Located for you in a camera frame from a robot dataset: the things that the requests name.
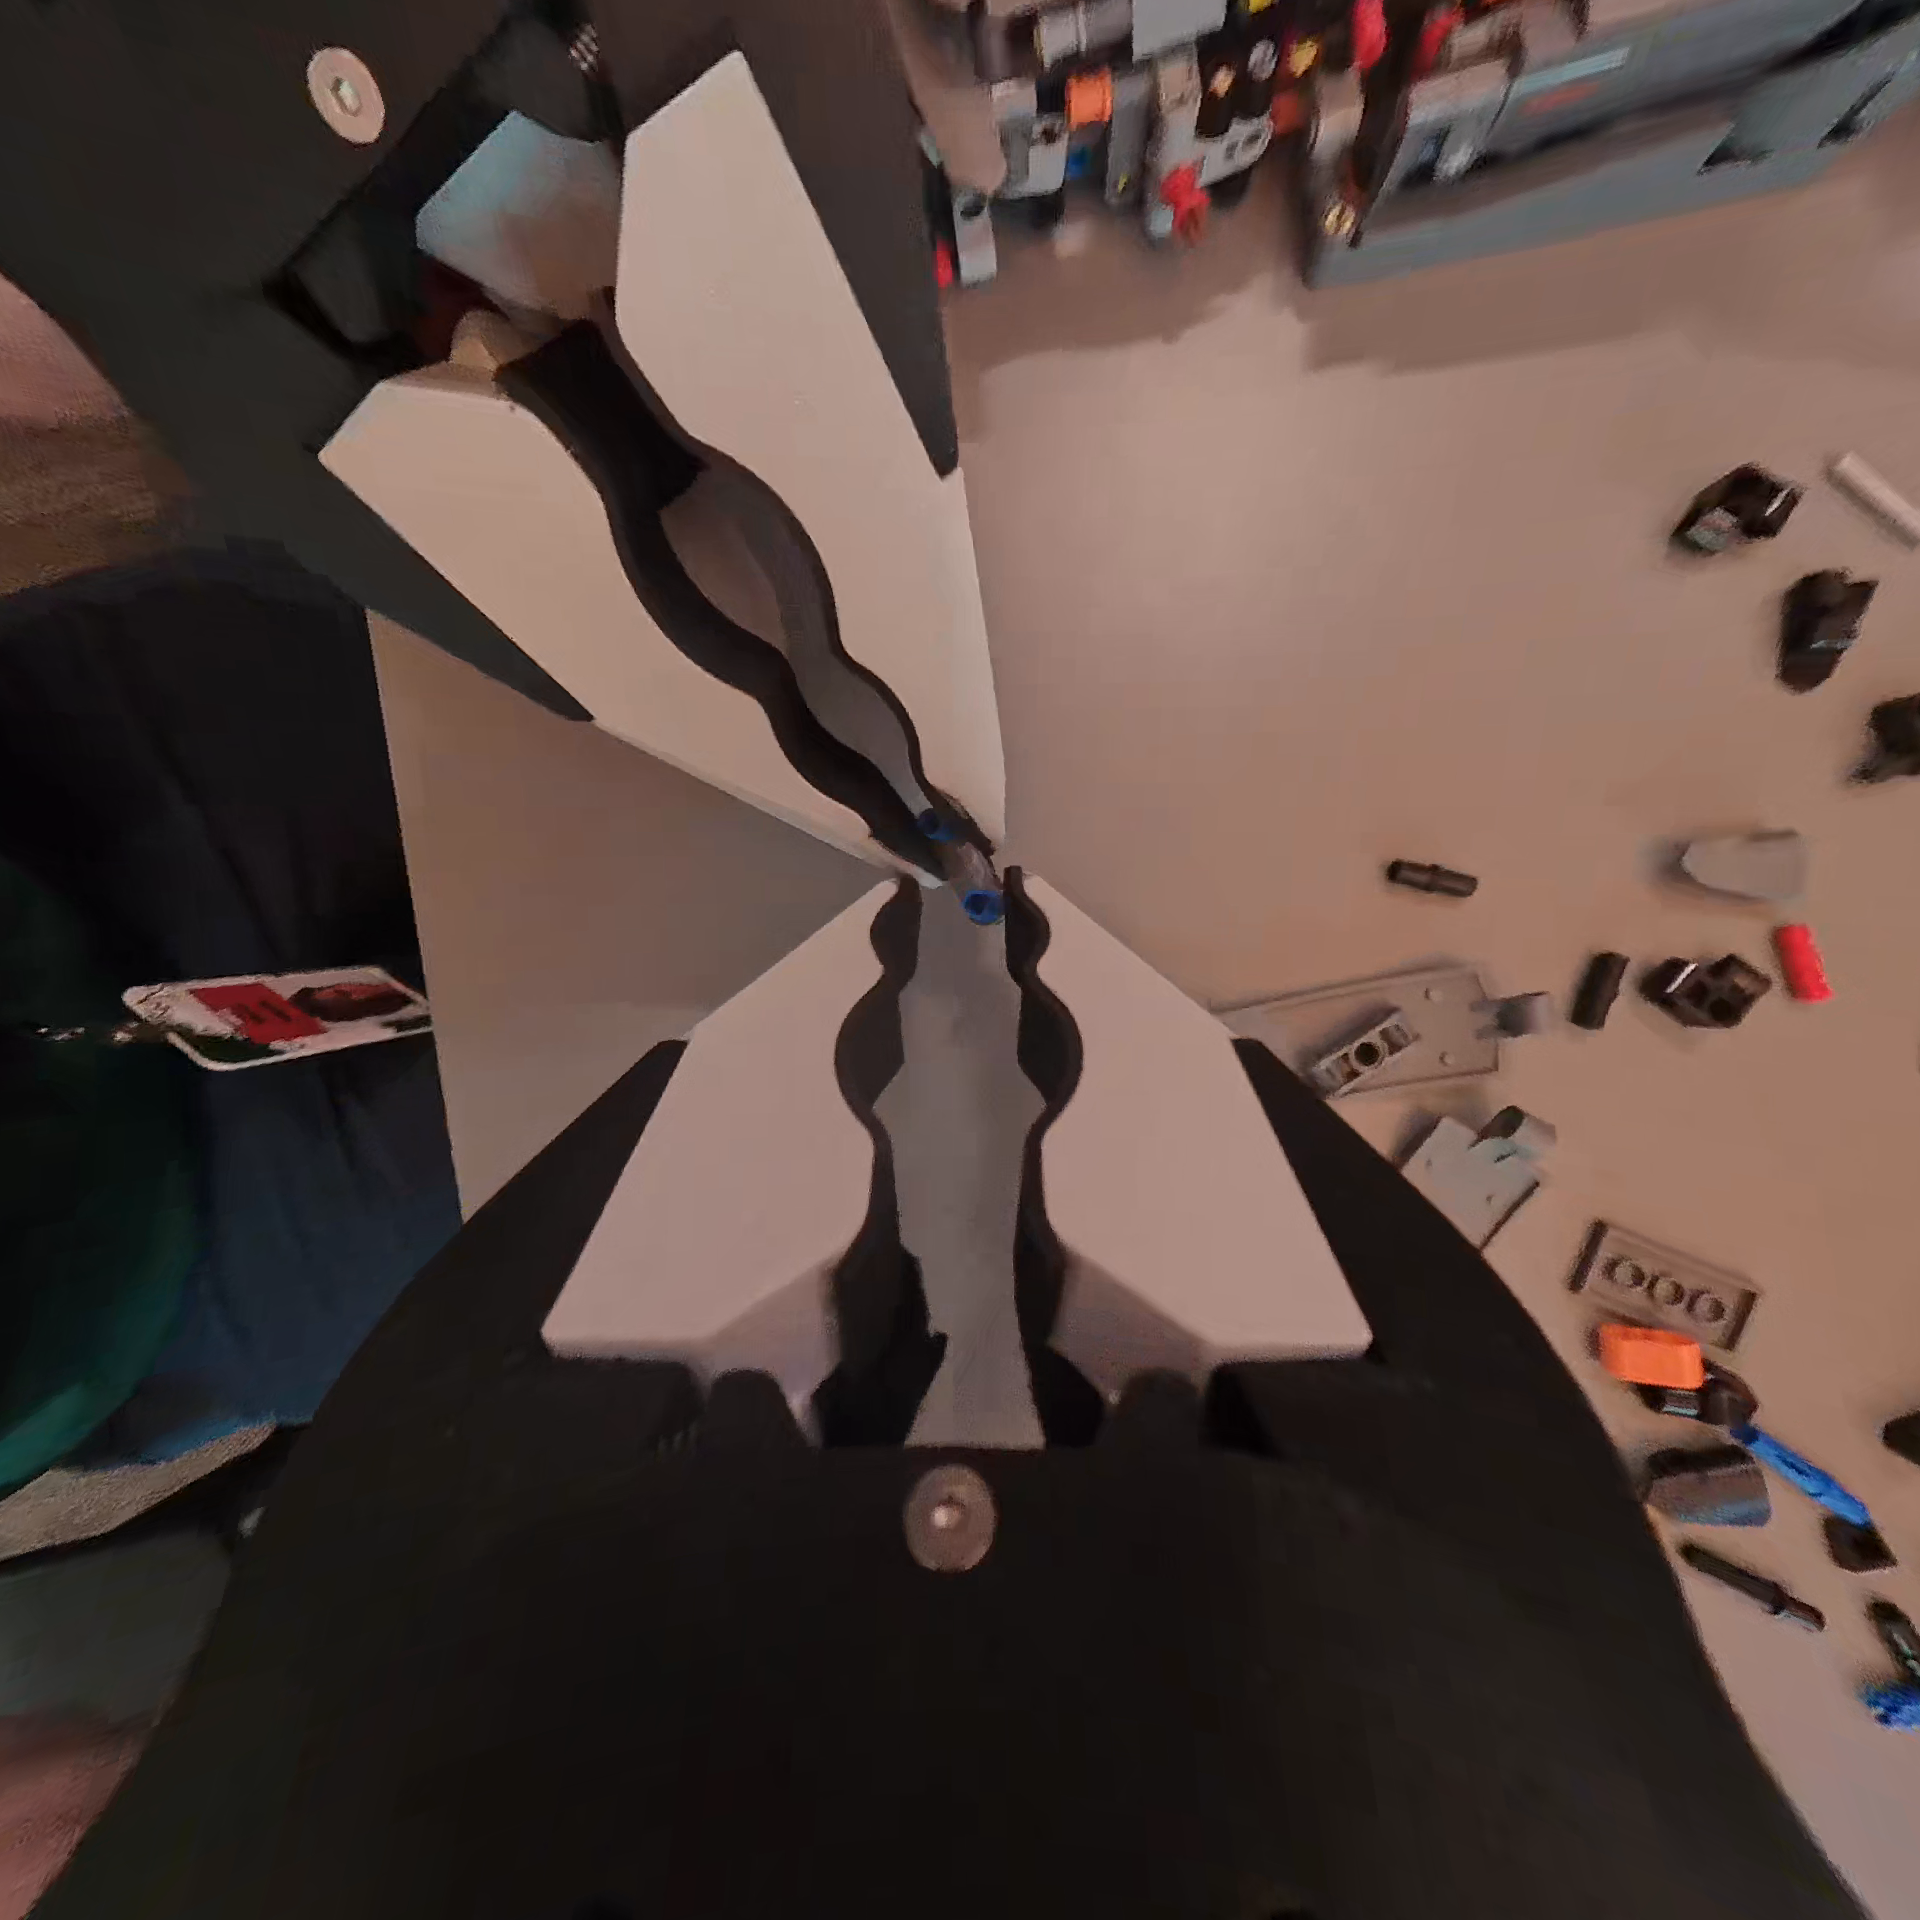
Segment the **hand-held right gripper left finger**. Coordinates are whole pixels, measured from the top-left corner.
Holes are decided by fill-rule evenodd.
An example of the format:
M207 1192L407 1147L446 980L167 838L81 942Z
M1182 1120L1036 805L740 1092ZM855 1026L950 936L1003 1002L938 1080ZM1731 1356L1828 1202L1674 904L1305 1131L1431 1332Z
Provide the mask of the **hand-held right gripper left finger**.
M905 1064L922 888L874 888L697 1021L543 1345L769 1377L829 1446L898 1446L943 1362L882 1092Z

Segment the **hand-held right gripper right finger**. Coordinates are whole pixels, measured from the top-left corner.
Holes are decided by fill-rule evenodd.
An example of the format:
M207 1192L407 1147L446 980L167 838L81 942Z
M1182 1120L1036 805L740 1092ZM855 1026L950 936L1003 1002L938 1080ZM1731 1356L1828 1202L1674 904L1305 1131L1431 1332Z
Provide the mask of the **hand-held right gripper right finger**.
M1374 1332L1229 1032L1047 880L1003 877L1022 1146L1014 1315L1043 1444L1142 1377L1365 1356Z

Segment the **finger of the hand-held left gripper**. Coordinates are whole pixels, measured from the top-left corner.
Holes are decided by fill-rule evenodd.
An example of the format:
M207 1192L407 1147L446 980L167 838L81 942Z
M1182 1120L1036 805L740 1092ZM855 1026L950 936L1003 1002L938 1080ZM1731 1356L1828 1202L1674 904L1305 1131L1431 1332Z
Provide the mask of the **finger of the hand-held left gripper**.
M601 320L474 320L319 454L606 733L927 885L943 850L905 710L842 642L785 502L679 433Z
M851 660L997 845L1001 714L964 475L933 472L745 54L626 136L613 314L670 424L798 522Z

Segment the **grey lego car model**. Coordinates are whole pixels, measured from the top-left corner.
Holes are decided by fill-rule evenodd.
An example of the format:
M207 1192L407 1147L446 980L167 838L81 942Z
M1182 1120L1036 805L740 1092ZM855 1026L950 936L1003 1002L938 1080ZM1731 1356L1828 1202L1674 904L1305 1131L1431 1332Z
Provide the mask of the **grey lego car model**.
M1075 195L1189 242L1281 160L1314 290L1793 190L1916 104L1916 3L907 3L943 262Z

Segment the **scattered loose lego pieces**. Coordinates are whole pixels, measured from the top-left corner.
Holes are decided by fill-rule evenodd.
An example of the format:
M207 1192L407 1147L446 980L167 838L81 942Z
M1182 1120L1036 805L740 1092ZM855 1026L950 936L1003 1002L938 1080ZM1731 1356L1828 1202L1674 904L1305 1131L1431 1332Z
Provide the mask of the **scattered loose lego pieces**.
M1804 490L1757 465L1740 465L1714 478L1686 505L1671 529L1674 548L1713 557L1729 548L1777 537L1793 516ZM1823 683L1836 662L1853 646L1865 609L1879 582L1852 579L1845 570L1818 570L1802 577L1783 601L1781 680L1805 690ZM1764 862L1781 880L1797 885L1799 842L1793 835L1745 843L1754 877ZM1823 1002L1828 982L1819 969L1818 944L1805 924L1774 931L1783 982L1802 1002ZM1577 1032L1602 1032L1626 982L1628 955L1599 952L1577 982L1570 1019ZM1770 995L1771 977L1740 953L1698 961L1671 955L1644 973L1644 998L1694 1034L1729 1034L1751 1017ZM1595 1329L1602 1370L1653 1413L1709 1427L1725 1440L1716 1450L1694 1446L1649 1464L1649 1501L1669 1521L1694 1525L1746 1528L1770 1521L1764 1472L1797 1489L1822 1510L1822 1528L1836 1565L1886 1571L1892 1554L1865 1501L1836 1476L1805 1461L1777 1436L1757 1427L1757 1403L1746 1387L1709 1358L1737 1345L1746 1308L1737 1291L1714 1280L1685 1280L1671 1254L1658 1254L1642 1238L1628 1249L1615 1230L1597 1227L1588 1241L1581 1286L1613 1290L1620 1308L1639 1309L1639 1322L1606 1322ZM1686 1546L1683 1560L1697 1573L1742 1593L1774 1619L1823 1629L1823 1613L1786 1590L1779 1582L1729 1563L1708 1548ZM1860 1700L1870 1717L1890 1731L1916 1736L1916 1624L1889 1601L1868 1603L1889 1658L1901 1680L1868 1686Z

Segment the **printed badge card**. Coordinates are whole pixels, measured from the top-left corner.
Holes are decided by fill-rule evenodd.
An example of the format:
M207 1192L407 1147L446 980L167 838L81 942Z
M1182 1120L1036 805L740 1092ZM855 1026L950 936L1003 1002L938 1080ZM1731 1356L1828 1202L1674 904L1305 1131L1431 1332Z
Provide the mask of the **printed badge card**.
M207 1072L314 1060L434 1028L426 997L383 966L150 982L124 990L124 1006Z

